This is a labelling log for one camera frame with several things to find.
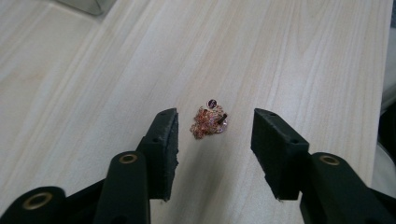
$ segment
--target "light wood surface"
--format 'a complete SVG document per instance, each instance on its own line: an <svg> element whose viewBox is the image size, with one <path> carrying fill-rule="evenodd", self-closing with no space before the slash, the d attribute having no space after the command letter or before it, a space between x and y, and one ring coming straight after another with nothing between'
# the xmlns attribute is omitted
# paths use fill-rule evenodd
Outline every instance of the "light wood surface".
<svg viewBox="0 0 396 224"><path fill-rule="evenodd" d="M0 213L24 192L67 195L135 150L177 107L179 166L152 223L303 223L250 150L255 107L373 171L391 0L117 0L95 18L52 1L0 2ZM216 99L225 133L189 128Z"/></svg>

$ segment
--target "wooden table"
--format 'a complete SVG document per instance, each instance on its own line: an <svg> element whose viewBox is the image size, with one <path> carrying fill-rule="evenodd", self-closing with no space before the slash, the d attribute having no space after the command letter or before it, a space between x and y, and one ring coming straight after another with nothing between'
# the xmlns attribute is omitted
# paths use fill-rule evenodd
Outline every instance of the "wooden table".
<svg viewBox="0 0 396 224"><path fill-rule="evenodd" d="M152 223L303 223L250 150L255 107L346 159L370 185L391 0L118 0L92 17L56 2L0 3L0 213L24 192L67 195L135 150L177 107L177 176ZM195 140L216 99L225 133Z"/></svg>

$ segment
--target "small trinket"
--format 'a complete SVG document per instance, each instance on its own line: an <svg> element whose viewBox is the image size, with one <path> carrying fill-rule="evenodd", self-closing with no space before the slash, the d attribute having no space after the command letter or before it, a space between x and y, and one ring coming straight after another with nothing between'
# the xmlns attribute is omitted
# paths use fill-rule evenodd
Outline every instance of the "small trinket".
<svg viewBox="0 0 396 224"><path fill-rule="evenodd" d="M206 104L208 109L202 106L199 108L197 115L192 124L190 131L196 139L202 139L205 135L222 133L227 127L228 115L224 113L221 105L216 100L209 100Z"/></svg>

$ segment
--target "copper wire cluster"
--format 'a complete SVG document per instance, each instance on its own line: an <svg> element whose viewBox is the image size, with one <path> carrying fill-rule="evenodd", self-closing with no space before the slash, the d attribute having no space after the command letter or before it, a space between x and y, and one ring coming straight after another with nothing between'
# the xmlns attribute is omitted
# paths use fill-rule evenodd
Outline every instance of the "copper wire cluster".
<svg viewBox="0 0 396 224"><path fill-rule="evenodd" d="M213 108L199 108L190 131L196 139L202 139L205 135L222 133L227 126L227 114L224 113L221 105L214 105Z"/></svg>

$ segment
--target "screw hole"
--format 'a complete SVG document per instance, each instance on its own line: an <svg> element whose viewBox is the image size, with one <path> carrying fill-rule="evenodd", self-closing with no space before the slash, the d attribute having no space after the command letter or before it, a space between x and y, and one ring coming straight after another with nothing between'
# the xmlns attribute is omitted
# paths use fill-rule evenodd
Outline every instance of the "screw hole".
<svg viewBox="0 0 396 224"><path fill-rule="evenodd" d="M126 216L118 216L111 220L111 224L125 224L128 221Z"/></svg>
<svg viewBox="0 0 396 224"><path fill-rule="evenodd" d="M120 157L120 163L132 163L137 160L137 156L134 154L126 154Z"/></svg>
<svg viewBox="0 0 396 224"><path fill-rule="evenodd" d="M320 160L329 165L339 165L340 161L331 156L321 156Z"/></svg>
<svg viewBox="0 0 396 224"><path fill-rule="evenodd" d="M26 210L35 210L44 206L52 199L52 194L49 192L41 192L33 195L24 201L22 207Z"/></svg>

